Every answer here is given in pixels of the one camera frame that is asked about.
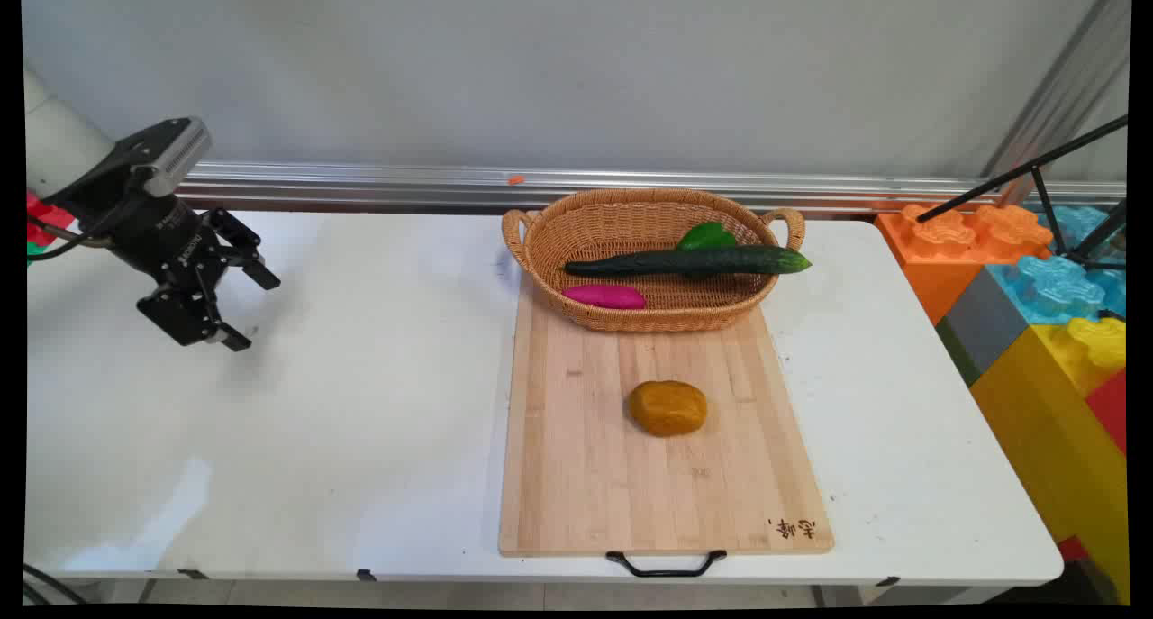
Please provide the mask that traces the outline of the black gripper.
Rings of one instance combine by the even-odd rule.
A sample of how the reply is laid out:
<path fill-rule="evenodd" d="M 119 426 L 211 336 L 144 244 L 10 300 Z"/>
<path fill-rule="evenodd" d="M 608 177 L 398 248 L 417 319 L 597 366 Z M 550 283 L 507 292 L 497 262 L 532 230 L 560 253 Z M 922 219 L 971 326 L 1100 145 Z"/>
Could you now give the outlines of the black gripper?
<path fill-rule="evenodd" d="M 226 209 L 208 210 L 203 217 L 178 196 L 148 195 L 145 180 L 144 173 L 86 179 L 52 197 L 52 204 L 74 216 L 83 232 L 108 237 L 116 258 L 164 284 L 137 300 L 136 308 L 169 339 L 184 347 L 206 342 L 232 352 L 250 348 L 251 340 L 223 320 L 210 287 L 225 274 L 220 258 L 264 290 L 280 287 L 280 278 L 259 254 L 262 237 Z M 225 241 L 221 250 L 219 237 Z"/>

